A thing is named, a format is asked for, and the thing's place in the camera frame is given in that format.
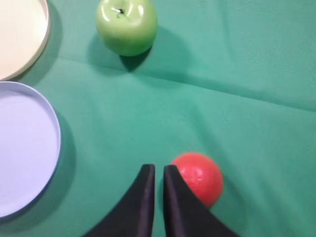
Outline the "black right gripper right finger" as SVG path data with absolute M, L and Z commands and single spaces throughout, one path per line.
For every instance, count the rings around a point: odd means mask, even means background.
M 237 237 L 195 196 L 174 165 L 163 171 L 163 217 L 167 237 Z

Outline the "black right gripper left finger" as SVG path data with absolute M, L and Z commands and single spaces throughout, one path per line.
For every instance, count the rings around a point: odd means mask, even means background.
M 155 166 L 144 164 L 117 205 L 86 237 L 150 237 L 155 212 Z

